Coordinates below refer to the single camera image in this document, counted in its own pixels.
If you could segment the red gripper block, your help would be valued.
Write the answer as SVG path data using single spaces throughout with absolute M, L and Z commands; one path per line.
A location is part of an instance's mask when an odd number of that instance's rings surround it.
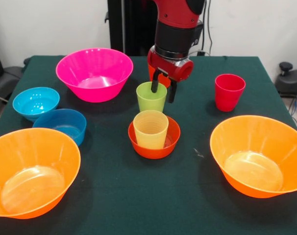
M 168 98 L 169 103 L 173 103 L 175 99 L 177 81 L 186 80 L 192 73 L 194 63 L 189 59 L 171 60 L 160 56 L 155 46 L 152 46 L 148 52 L 148 64 L 155 69 L 152 77 L 151 91 L 157 92 L 158 89 L 158 76 L 162 72 L 171 79 L 170 94 Z

